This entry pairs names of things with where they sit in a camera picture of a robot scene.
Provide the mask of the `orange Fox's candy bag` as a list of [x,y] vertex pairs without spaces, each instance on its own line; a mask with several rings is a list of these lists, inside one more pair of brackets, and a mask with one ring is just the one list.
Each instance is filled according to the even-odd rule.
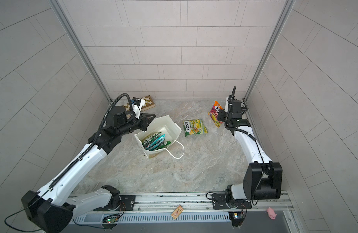
[[208,115],[211,117],[211,119],[213,120],[214,124],[218,128],[220,128],[221,124],[222,124],[222,122],[220,122],[218,120],[218,118],[217,118],[220,110],[223,110],[223,107],[219,104],[218,101],[215,101],[214,105],[212,106],[212,108],[210,110],[210,112],[208,112]]

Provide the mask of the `green yellow Fox's candy bag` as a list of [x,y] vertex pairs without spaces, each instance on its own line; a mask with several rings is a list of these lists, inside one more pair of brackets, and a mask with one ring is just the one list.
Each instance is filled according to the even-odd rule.
[[207,134],[208,130],[201,118],[184,120],[183,128],[185,136]]

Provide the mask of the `white paper bag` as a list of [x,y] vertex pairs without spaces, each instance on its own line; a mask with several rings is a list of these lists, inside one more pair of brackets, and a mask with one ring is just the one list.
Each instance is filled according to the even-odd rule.
[[[169,115],[154,119],[145,132],[141,131],[134,137],[147,158],[156,156],[158,153],[167,151],[173,158],[181,159],[185,148],[178,142],[181,133],[180,127],[173,122]],[[178,143],[182,148],[182,155],[175,157],[168,147]]]

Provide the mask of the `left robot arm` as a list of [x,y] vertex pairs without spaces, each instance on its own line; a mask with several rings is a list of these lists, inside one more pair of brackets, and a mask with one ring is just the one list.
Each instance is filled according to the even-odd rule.
[[61,232],[74,218],[94,209],[122,210],[120,192],[111,185],[80,195],[70,194],[87,173],[104,159],[122,140],[135,130],[146,131],[156,117],[143,114],[145,100],[128,98],[129,109],[117,103],[123,93],[107,109],[97,131],[83,150],[51,181],[38,191],[28,191],[21,199],[27,218],[46,233]]

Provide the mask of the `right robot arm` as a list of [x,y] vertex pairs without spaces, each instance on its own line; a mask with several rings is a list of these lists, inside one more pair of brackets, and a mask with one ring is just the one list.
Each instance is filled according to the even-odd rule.
[[251,123],[243,118],[247,110],[245,102],[230,95],[217,117],[241,145],[248,162],[243,181],[225,190],[225,202],[230,208],[250,208],[259,200],[278,200],[281,196],[282,166],[261,148]]

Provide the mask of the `green snack packs in bag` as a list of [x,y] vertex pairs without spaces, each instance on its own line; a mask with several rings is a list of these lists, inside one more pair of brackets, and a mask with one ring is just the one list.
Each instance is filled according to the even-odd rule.
[[142,146],[145,150],[155,151],[166,148],[171,144],[170,140],[166,140],[166,134],[163,132],[156,132],[142,141]]

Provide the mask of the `wooden chessboard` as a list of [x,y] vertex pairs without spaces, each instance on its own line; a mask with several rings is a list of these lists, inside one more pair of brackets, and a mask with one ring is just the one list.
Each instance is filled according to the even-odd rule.
[[142,98],[132,98],[130,100],[132,105],[132,110],[137,113],[138,111],[145,111],[155,107],[155,103],[150,95],[142,97]]

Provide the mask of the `right circuit board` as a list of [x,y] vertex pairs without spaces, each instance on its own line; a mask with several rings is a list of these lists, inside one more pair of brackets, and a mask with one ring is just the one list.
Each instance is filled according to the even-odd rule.
[[242,226],[245,219],[245,214],[243,212],[229,212],[228,215],[233,227]]

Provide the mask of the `circuit board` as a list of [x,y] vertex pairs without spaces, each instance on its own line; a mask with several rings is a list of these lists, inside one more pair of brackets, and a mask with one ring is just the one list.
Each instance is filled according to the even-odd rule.
[[245,214],[243,212],[229,212],[228,215],[233,227],[242,226],[245,219]]
[[113,215],[109,215],[103,218],[102,220],[102,226],[104,228],[104,230],[112,230],[119,221],[120,215],[118,214],[113,214]]

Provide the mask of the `left circuit board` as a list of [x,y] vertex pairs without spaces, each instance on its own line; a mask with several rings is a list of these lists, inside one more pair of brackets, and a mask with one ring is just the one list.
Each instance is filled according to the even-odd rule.
[[112,230],[119,221],[120,215],[118,214],[113,214],[113,215],[109,215],[103,218],[102,220],[102,226],[104,228],[104,230]]

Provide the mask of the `wooden mousetrap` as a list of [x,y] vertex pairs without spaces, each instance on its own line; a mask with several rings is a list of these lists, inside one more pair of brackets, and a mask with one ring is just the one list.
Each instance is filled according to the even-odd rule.
[[179,205],[171,214],[171,217],[176,220],[180,215],[181,213],[183,212],[183,207],[181,205]]

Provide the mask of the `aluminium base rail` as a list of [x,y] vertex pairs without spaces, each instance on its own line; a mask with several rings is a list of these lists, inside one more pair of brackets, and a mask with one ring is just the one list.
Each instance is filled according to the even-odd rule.
[[109,191],[99,189],[90,194],[71,194],[66,203],[75,205],[73,217],[88,212],[120,213],[120,208],[130,213],[171,213],[178,206],[182,206],[185,213],[189,212],[236,212],[249,209],[250,211],[266,211],[269,207],[275,211],[293,210],[293,204],[287,192],[282,192],[278,200],[260,200],[256,205],[249,200],[237,200],[226,202],[225,194],[207,194],[206,192],[184,193],[126,193],[118,198],[123,204],[117,207],[107,207],[107,195]]

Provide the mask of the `pink pig toy on rail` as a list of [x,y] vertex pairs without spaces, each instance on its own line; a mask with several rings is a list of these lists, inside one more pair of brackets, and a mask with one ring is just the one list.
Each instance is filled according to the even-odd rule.
[[267,213],[268,213],[268,216],[269,216],[270,219],[272,219],[272,220],[275,220],[275,219],[276,219],[277,214],[275,213],[275,211],[274,211],[273,208],[269,207],[269,208],[267,209]]

